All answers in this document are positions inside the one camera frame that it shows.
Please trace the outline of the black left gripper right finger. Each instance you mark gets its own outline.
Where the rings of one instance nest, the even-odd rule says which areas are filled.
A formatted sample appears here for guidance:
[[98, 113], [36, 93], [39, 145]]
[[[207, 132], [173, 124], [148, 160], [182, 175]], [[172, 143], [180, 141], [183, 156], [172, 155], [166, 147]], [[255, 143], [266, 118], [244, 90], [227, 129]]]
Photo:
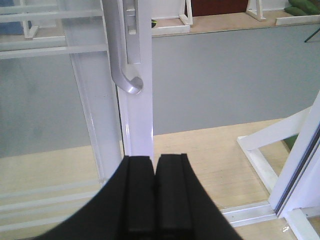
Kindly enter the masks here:
[[240, 240], [197, 178], [188, 156], [162, 154], [156, 173], [158, 240]]

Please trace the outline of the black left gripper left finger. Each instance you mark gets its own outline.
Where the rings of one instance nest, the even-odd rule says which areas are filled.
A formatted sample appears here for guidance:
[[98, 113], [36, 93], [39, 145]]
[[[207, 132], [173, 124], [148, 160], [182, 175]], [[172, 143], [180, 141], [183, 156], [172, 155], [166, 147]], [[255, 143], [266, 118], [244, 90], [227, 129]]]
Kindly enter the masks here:
[[125, 156], [104, 187], [38, 240], [154, 240], [154, 170], [148, 156]]

